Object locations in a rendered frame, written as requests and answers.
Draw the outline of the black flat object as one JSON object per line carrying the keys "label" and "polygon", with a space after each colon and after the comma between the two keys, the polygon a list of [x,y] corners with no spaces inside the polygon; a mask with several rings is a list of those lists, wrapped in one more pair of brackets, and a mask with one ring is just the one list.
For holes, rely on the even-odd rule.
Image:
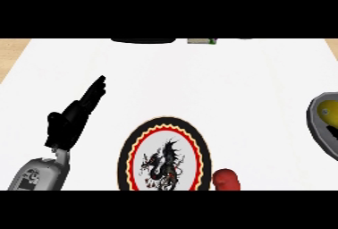
{"label": "black flat object", "polygon": [[176,41],[176,38],[113,38],[111,40],[129,44],[169,44]]}

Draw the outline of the yellow lemon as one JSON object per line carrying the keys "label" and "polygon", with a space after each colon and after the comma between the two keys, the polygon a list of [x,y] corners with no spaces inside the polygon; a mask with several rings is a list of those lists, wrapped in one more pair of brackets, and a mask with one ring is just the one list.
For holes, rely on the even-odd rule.
{"label": "yellow lemon", "polygon": [[321,120],[338,129],[338,100],[325,100],[319,103],[318,113]]}

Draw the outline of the red sweet potato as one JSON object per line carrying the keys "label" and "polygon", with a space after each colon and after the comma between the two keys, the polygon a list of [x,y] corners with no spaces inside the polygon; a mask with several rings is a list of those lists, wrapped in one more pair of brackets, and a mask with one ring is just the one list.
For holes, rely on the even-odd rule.
{"label": "red sweet potato", "polygon": [[213,184],[217,191],[238,191],[241,190],[241,184],[238,175],[231,169],[220,169],[213,174]]}

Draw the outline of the grey and green box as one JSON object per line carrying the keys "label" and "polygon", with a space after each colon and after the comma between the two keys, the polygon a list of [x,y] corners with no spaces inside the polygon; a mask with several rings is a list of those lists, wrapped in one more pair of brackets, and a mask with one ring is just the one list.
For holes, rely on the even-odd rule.
{"label": "grey and green box", "polygon": [[216,38],[188,38],[188,44],[217,44]]}

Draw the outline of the grey pan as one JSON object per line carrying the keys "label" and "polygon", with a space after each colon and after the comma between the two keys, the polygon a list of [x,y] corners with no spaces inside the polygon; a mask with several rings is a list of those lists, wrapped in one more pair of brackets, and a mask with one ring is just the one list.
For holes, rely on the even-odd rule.
{"label": "grey pan", "polygon": [[338,132],[328,130],[328,124],[319,118],[318,106],[325,100],[338,100],[338,92],[325,92],[313,98],[307,107],[307,128],[325,153],[338,161]]}

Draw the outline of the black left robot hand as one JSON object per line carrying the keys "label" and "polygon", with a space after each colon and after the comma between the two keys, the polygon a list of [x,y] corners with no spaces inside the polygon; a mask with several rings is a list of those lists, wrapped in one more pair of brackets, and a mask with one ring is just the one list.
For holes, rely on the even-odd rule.
{"label": "black left robot hand", "polygon": [[49,148],[70,150],[82,136],[89,116],[98,106],[102,96],[107,94],[107,77],[101,76],[87,89],[80,100],[74,100],[62,113],[52,112],[48,116],[48,139],[45,145]]}

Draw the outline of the dragon print plate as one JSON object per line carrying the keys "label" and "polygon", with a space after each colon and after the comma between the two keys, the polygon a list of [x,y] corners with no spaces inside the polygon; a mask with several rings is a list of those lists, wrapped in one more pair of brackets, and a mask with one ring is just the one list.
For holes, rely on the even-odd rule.
{"label": "dragon print plate", "polygon": [[207,191],[210,182],[211,156],[197,128],[176,117],[145,122],[120,152],[120,189]]}

